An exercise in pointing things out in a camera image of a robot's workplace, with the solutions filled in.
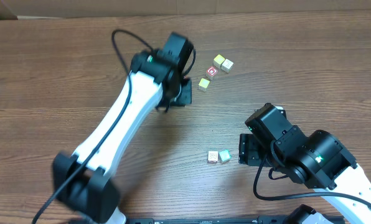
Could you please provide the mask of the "green F wooden block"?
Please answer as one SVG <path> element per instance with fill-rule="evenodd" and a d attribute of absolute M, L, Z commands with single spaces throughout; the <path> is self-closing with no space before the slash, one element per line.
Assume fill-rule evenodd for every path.
<path fill-rule="evenodd" d="M 220 151 L 218 153 L 218 155 L 219 155 L 219 158 L 220 158 L 220 162 L 221 163 L 226 163 L 226 162 L 228 162 L 232 158 L 231 153 L 230 153 L 229 150 Z"/>

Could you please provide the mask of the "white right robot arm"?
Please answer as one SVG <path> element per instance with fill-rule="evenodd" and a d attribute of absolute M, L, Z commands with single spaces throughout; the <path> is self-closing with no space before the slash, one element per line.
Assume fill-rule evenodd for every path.
<path fill-rule="evenodd" d="M 371 223 L 371 182 L 352 153 L 324 130 L 306 136 L 291 124 L 285 110 L 266 103 L 246 121 L 250 130 L 240 135 L 238 161 L 257 167 L 253 182 L 256 198 L 265 201 L 322 197 L 350 223 Z M 263 196 L 258 181 L 264 167 L 280 172 L 308 193 Z"/>

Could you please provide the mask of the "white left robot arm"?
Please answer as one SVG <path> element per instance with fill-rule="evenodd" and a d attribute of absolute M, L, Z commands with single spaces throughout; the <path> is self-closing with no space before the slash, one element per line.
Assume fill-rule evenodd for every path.
<path fill-rule="evenodd" d="M 58 200 L 82 215 L 80 223 L 125 223 L 118 204 L 120 192 L 112 177 L 146 116 L 192 102 L 188 59 L 196 58 L 192 42 L 172 32 L 162 49 L 151 46 L 135 54 L 125 66 L 126 81 L 96 130 L 72 155 L 56 155 L 52 162 L 54 193 Z"/>

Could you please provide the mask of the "white red patterned wooden block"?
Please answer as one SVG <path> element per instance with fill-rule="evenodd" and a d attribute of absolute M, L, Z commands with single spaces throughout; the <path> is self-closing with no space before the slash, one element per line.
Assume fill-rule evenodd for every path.
<path fill-rule="evenodd" d="M 207 156 L 208 163 L 217 163 L 218 162 L 218 151 L 209 151 Z"/>

